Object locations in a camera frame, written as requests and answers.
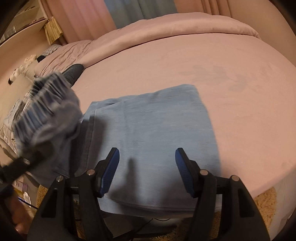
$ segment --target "white plush toy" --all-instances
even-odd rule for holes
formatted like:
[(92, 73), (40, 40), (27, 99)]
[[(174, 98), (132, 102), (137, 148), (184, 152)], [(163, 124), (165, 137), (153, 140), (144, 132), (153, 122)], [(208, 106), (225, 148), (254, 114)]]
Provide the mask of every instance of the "white plush toy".
[(33, 63), (37, 59), (36, 54), (32, 54), (30, 57), (25, 58), (25, 61), (22, 65), (20, 65), (16, 70), (12, 72), (8, 83), (11, 85), (13, 81), (15, 81), (16, 77), (20, 75), (20, 73), (24, 72), (26, 68), (29, 67), (31, 63)]

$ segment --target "beige rug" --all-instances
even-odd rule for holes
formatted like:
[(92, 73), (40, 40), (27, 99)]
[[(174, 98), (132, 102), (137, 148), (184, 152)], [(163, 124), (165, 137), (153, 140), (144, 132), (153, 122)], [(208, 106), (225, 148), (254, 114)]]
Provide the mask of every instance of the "beige rug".
[[(40, 206), (46, 193), (47, 193), (47, 188), (40, 185), (37, 193), (37, 207)], [(255, 198), (255, 203), (263, 217), (266, 227), (269, 229), (273, 216), (276, 212), (275, 188), (271, 188), (266, 192), (262, 193), (261, 195), (257, 196)], [(211, 239), (217, 237), (218, 235), (220, 218), (221, 218), (221, 212), (215, 213), (213, 227), (212, 227), (211, 236), (210, 236)], [(165, 236), (161, 236), (161, 237), (155, 237), (155, 238), (152, 238), (151, 240), (152, 241), (183, 241), (186, 235), (186, 232), (188, 230), (188, 227), (190, 225), (190, 222), (191, 222), (191, 219), (186, 218), (181, 222), (181, 224), (176, 229), (174, 229), (172, 233)], [(84, 238), (84, 235), (80, 230), (79, 226), (80, 225), (78, 224), (77, 225), (78, 234), (81, 238)]]

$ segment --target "bedding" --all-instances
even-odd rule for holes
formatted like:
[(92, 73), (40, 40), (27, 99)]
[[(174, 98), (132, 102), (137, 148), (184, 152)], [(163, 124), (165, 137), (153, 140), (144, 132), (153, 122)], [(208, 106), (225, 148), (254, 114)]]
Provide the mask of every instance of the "bedding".
[(59, 47), (61, 47), (60, 44), (52, 44), (49, 46), (38, 58), (37, 62), (39, 63), (41, 60), (44, 60), (48, 55), (52, 54), (54, 51), (56, 51)]
[(35, 79), (35, 72), (34, 69), (36, 65), (38, 64), (37, 60), (34, 60), (27, 68), (24, 69), (22, 74), (27, 77), (31, 82), (34, 81)]
[(15, 145), (12, 141), (12, 139), (14, 139), (13, 133), (11, 133), (9, 128), (5, 128), (4, 120), (7, 118), (7, 115), (17, 100), (21, 99), (24, 101), (31, 86), (31, 81), (23, 74), (20, 74), (16, 77), (12, 85), (7, 88), (7, 91), (0, 96), (0, 130), (2, 135), (0, 137), (0, 146), (13, 157), (17, 157), (14, 150)]
[(260, 38), (250, 26), (225, 16), (211, 16), (194, 12), (170, 14), (140, 20), (122, 29), (114, 30), (97, 40), (83, 40), (60, 47), (34, 69), (38, 76), (52, 71), (63, 72), (74, 63), (84, 68), (98, 63), (120, 51), (149, 41), (186, 34), (228, 33)]
[[(72, 87), (83, 113), (93, 101), (194, 85), (213, 126), (222, 176), (238, 175), (254, 197), (296, 166), (296, 68), (248, 25), (203, 13), (141, 20), (61, 47), (35, 71), (73, 63), (86, 68)], [(113, 205), (123, 214), (130, 208)]]
[(0, 139), (12, 150), (13, 153), (9, 152), (12, 156), (19, 155), (17, 143), (15, 140), (15, 133), (13, 130), (13, 122), (17, 121), (27, 109), (30, 103), (29, 92), (26, 93), (22, 100), (17, 100), (9, 114), (3, 121), (3, 125), (0, 128)]

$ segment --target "curtain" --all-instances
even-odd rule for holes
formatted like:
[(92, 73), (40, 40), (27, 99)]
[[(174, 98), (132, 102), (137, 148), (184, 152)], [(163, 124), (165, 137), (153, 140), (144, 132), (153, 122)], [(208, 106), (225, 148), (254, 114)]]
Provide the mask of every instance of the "curtain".
[(104, 0), (41, 0), (48, 18), (54, 16), (67, 43), (94, 40), (117, 29)]
[(41, 0), (68, 43), (94, 40), (141, 19), (166, 14), (205, 12), (231, 16), (227, 0)]

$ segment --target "blue towel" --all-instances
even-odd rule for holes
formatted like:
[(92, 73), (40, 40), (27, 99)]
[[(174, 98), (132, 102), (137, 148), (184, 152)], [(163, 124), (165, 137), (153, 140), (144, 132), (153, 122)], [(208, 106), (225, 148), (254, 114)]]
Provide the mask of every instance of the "blue towel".
[(94, 168), (112, 147), (119, 149), (110, 190), (99, 199), (101, 209), (110, 213), (191, 216), (196, 199), (185, 191), (175, 163), (178, 147), (200, 168), (220, 174), (212, 125), (193, 85), (93, 102), (83, 116), (76, 146), (76, 175)]

